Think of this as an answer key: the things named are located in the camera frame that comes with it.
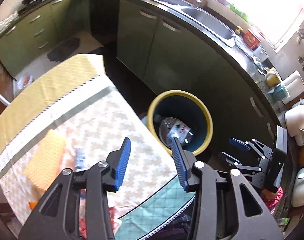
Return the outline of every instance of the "yellow bin rim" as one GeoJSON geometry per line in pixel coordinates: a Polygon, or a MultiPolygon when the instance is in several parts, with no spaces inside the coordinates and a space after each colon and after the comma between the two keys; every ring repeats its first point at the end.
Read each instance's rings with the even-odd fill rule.
{"type": "Polygon", "coordinates": [[[155,129],[154,129],[154,125],[153,125],[153,113],[155,111],[155,108],[158,106],[158,104],[167,97],[171,97],[171,96],[183,96],[186,98],[189,98],[190,100],[192,100],[193,102],[195,102],[202,110],[204,116],[205,116],[205,120],[207,123],[207,134],[205,137],[204,142],[202,143],[202,145],[196,149],[193,154],[199,155],[201,152],[203,152],[210,144],[211,139],[212,139],[212,135],[213,135],[213,122],[212,122],[212,118],[210,115],[209,110],[206,108],[206,106],[203,104],[203,102],[198,99],[196,96],[192,95],[191,93],[182,91],[182,90],[169,90],[169,91],[165,91],[161,94],[159,94],[151,103],[149,110],[147,112],[147,123],[146,126],[149,129],[149,131],[153,134],[153,136],[157,139],[157,141],[163,146],[163,148],[167,151],[168,154],[170,154],[172,156],[172,152],[171,149],[167,148],[159,139],[159,137],[157,136],[155,129]]]}

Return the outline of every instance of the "orange sponge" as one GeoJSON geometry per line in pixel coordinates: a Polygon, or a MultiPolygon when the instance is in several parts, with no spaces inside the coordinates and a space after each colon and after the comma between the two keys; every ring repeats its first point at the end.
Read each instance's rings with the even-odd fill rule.
{"type": "Polygon", "coordinates": [[[29,161],[25,175],[41,191],[46,191],[59,174],[66,139],[49,130],[29,161]]]}

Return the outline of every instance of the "green cloth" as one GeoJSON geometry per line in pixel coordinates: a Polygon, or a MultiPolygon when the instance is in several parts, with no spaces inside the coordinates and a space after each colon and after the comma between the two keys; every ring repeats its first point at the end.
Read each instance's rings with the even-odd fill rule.
{"type": "Polygon", "coordinates": [[[186,193],[177,176],[148,200],[121,218],[115,240],[137,240],[163,224],[194,196],[186,193]]]}

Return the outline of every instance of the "trash bin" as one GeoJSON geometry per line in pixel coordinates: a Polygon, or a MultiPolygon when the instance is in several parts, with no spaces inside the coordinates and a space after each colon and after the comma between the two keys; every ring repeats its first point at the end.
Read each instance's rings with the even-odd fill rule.
{"type": "Polygon", "coordinates": [[[194,132],[191,142],[183,146],[194,155],[202,153],[210,144],[213,135],[213,123],[209,110],[196,96],[181,90],[169,90],[158,95],[151,103],[147,113],[147,128],[166,151],[172,155],[158,135],[159,124],[153,121],[158,114],[174,117],[184,122],[194,132]]]}

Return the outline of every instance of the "window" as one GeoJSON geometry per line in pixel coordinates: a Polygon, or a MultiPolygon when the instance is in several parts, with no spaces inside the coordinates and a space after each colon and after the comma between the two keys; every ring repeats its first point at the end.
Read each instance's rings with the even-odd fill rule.
{"type": "Polygon", "coordinates": [[[276,50],[304,20],[303,0],[227,0],[246,13],[276,50]]]}

